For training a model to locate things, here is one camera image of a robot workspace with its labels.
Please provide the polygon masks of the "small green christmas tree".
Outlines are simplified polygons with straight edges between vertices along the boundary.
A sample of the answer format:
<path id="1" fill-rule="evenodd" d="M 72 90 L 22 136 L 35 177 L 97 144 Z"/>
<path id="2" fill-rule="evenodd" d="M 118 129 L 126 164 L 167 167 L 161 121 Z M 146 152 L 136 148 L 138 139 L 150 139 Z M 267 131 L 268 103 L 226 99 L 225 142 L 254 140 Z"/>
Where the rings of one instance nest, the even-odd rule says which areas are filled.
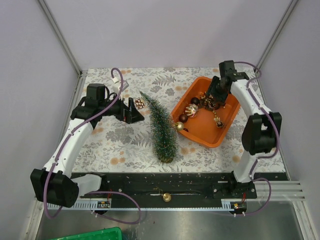
<path id="1" fill-rule="evenodd" d="M 155 157 L 164 164 L 171 163 L 178 155 L 177 130 L 168 109 L 157 99 L 139 92 L 150 110 L 151 144 Z"/>

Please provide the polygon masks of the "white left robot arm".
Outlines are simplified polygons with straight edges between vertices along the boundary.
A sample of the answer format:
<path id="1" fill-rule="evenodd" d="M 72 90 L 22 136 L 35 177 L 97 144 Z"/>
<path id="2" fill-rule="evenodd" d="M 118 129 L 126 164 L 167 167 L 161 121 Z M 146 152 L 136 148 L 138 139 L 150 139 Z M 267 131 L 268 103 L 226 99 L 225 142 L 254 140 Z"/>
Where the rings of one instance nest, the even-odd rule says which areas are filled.
<path id="1" fill-rule="evenodd" d="M 30 180 L 37 200 L 66 208 L 72 207 L 78 197 L 93 193 L 102 198 L 109 186 L 98 173 L 87 173 L 72 178 L 72 171 L 87 138 L 103 117 L 114 116 L 120 122 L 133 124 L 145 118 L 129 98 L 124 102 L 122 91 L 127 84 L 114 84 L 113 91 L 101 83 L 91 83 L 86 95 L 73 109 L 67 131 L 50 160 L 41 169 L 34 169 Z"/>

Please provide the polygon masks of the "orange plastic tub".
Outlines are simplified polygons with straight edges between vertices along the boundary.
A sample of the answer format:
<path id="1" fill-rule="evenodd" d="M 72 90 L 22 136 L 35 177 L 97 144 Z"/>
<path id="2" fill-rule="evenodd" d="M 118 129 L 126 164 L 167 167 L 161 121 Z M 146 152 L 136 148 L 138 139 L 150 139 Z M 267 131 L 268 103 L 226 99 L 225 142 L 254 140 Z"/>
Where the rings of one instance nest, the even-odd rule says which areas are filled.
<path id="1" fill-rule="evenodd" d="M 211 81 L 210 78 L 205 76 L 200 76 L 194 80 L 171 112 L 174 122 L 179 121 L 180 115 L 184 113 L 185 108 L 191 103 L 193 97 L 198 98 L 205 93 Z M 201 108 L 195 117 L 189 118 L 184 123 L 184 128 L 187 130 L 181 130 L 179 133 L 202 146 L 216 148 L 225 138 L 240 106 L 238 100 L 232 94 L 229 94 L 225 106 L 216 111 L 217 116 L 224 123 L 223 127 L 218 128 L 216 126 L 214 121 L 215 114 L 212 111 Z"/>

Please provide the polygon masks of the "brown pine cone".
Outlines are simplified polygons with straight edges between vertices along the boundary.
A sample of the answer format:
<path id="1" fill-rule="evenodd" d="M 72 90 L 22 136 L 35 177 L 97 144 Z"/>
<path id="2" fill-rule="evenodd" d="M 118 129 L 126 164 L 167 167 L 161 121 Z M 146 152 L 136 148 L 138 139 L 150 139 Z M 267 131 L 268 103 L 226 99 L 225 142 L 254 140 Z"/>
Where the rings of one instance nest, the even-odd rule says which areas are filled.
<path id="1" fill-rule="evenodd" d="M 135 104 L 135 107 L 138 109 L 138 110 L 141 110 L 145 107 L 145 102 L 143 99 L 140 99 L 140 98 L 137 98 L 135 101 L 134 101 L 134 104 Z"/>

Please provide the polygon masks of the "gold and brown ornament pile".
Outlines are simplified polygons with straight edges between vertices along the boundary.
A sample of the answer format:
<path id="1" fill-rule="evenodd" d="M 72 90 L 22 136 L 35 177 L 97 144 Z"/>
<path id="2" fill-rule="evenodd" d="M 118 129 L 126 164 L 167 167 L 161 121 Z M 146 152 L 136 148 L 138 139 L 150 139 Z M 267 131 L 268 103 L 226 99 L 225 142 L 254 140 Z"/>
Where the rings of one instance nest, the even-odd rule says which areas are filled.
<path id="1" fill-rule="evenodd" d="M 218 103 L 212 95 L 207 96 L 205 93 L 200 96 L 199 105 L 200 109 L 205 109 L 213 113 L 213 120 L 218 123 L 221 118 L 218 116 L 217 110 L 220 108 L 221 104 Z"/>

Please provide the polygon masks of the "gold round ornament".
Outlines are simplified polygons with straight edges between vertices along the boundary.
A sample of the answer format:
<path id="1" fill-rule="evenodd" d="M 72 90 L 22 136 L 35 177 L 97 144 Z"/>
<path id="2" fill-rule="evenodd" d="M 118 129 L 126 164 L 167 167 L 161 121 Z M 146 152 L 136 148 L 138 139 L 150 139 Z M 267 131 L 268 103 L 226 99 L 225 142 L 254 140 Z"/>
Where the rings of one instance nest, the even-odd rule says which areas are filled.
<path id="1" fill-rule="evenodd" d="M 172 200 L 172 196 L 171 196 L 170 193 L 166 192 L 166 193 L 164 193 L 162 195 L 162 199 L 163 199 L 164 202 L 168 203 L 168 202 L 170 202 Z"/>

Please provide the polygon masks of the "small gold bauble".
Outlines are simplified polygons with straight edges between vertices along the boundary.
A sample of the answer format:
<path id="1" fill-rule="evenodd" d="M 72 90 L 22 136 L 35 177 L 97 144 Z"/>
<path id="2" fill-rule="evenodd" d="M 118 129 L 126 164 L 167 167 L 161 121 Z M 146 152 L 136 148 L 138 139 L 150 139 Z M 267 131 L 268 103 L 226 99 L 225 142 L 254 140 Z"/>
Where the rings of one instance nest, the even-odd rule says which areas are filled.
<path id="1" fill-rule="evenodd" d="M 174 124 L 175 128 L 177 131 L 181 131 L 184 129 L 184 123 L 181 121 L 178 121 Z"/>

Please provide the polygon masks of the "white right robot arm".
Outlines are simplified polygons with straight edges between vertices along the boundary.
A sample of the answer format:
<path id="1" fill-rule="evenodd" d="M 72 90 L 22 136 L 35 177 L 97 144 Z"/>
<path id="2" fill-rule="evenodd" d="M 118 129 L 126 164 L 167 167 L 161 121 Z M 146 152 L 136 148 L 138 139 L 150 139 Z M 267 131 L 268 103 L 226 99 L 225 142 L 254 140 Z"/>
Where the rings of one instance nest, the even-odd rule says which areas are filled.
<path id="1" fill-rule="evenodd" d="M 219 63 L 220 77 L 213 77 L 206 91 L 206 96 L 213 97 L 218 109 L 226 103 L 229 94 L 233 95 L 242 107 L 247 122 L 241 136 L 244 152 L 240 163 L 233 171 L 235 181 L 228 184 L 228 194 L 239 198 L 246 191 L 244 183 L 253 180 L 255 169 L 261 159 L 272 159 L 280 148 L 280 130 L 282 116 L 272 112 L 259 99 L 250 84 L 257 80 L 262 72 L 255 65 L 243 61 L 258 71 L 258 75 L 249 78 L 245 72 L 235 68 L 237 62 L 226 60 Z"/>

